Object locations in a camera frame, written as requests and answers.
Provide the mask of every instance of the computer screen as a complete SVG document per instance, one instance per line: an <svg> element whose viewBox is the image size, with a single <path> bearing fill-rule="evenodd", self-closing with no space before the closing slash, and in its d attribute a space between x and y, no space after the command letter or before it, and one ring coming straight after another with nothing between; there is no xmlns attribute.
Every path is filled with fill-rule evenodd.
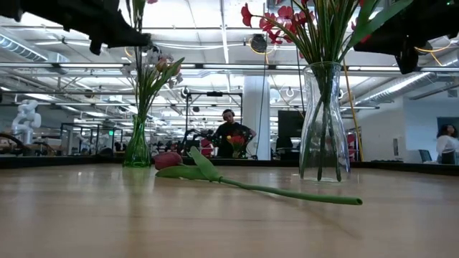
<svg viewBox="0 0 459 258"><path fill-rule="evenodd" d="M279 137L301 137L304 118L300 111L278 111Z"/></svg>

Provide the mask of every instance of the green stem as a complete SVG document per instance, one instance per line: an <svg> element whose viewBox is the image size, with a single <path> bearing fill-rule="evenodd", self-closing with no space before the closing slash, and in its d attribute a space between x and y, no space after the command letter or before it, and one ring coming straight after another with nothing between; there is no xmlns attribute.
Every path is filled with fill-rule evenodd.
<svg viewBox="0 0 459 258"><path fill-rule="evenodd" d="M317 170L317 181L322 180L322 170L323 166L325 165L325 136L326 136L326 130L327 130L327 109L326 109L327 104L324 102L323 103L323 111L322 111L322 130L321 130L321 149L320 149L320 161L319 161L319 166Z"/></svg>
<svg viewBox="0 0 459 258"><path fill-rule="evenodd" d="M317 106L314 110L313 119L310 123L310 126L313 126L314 123L316 123L318 111L321 108L322 99L323 99L323 95L321 95L321 97L318 99ZM311 137L313 135L312 134L313 128L307 128L307 130L308 132L306 134L306 146L304 149L303 159L302 159L301 167L300 167L300 178L304 178L304 170L306 169L306 164L307 164L307 159L308 159L308 154L309 154L309 147L311 145Z"/></svg>
<svg viewBox="0 0 459 258"><path fill-rule="evenodd" d="M320 201L320 202L330 203L330 204L348 204L348 205L362 205L363 204L363 201L357 197L326 196L326 195L315 195L315 194L309 194L309 193L298 193L294 191L282 190L282 189L267 187L267 186L248 185L248 184L233 181L233 180L230 180L224 177L221 177L219 182L229 184L232 186L237 186L245 190L262 191L266 193L277 194L280 196L286 196L286 197L307 200L307 201Z"/></svg>
<svg viewBox="0 0 459 258"><path fill-rule="evenodd" d="M327 116L329 119L328 123L330 125L330 127L328 128L328 133L330 134L330 137L331 137L331 150L333 151L333 155L336 157L336 163L335 163L336 180L338 180L338 182L341 182L341 171L339 169L339 157L338 157L338 151L336 149L336 139L334 137L333 120L331 118L330 107L328 107Z"/></svg>

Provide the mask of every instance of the tall glass vase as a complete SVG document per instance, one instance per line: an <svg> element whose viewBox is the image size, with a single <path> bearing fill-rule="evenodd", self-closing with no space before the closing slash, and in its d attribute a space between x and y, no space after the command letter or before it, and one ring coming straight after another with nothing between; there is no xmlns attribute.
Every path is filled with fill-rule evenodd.
<svg viewBox="0 0 459 258"><path fill-rule="evenodd" d="M300 177L342 182L350 172L347 138L339 110L341 65L321 62L304 69L307 112L301 134Z"/></svg>
<svg viewBox="0 0 459 258"><path fill-rule="evenodd" d="M134 131L126 148L123 166L128 168L146 168L151 166L151 154L145 139L146 120L134 116Z"/></svg>

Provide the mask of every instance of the table surface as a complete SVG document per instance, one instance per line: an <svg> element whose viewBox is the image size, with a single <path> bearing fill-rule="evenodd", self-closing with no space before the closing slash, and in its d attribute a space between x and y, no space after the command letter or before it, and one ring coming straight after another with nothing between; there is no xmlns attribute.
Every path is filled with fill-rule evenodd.
<svg viewBox="0 0 459 258"><path fill-rule="evenodd" d="M299 201L118 164L0 170L0 257L456 257L459 178L353 170L340 185L294 168L219 168L238 181L363 206Z"/></svg>

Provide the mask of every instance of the white column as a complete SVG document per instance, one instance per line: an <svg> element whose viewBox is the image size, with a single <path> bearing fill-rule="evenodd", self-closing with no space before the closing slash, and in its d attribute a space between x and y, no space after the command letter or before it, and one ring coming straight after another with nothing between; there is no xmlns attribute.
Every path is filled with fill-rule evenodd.
<svg viewBox="0 0 459 258"><path fill-rule="evenodd" d="M246 76L242 101L242 124L257 132L257 136L247 146L247 154L256 154L261 161L270 160L270 86L268 78Z"/></svg>

